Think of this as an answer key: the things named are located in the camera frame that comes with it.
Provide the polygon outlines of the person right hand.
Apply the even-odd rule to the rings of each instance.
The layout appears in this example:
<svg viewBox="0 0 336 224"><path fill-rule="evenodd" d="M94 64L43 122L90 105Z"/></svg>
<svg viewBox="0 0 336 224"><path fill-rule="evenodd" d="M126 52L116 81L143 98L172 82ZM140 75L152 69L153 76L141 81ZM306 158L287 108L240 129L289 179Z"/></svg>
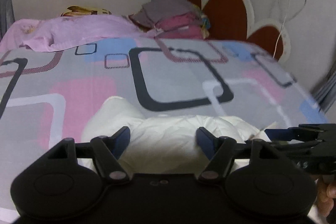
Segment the person right hand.
<svg viewBox="0 0 336 224"><path fill-rule="evenodd" d="M327 217L335 206L335 181L325 183L322 177L317 179L317 208L323 217Z"/></svg>

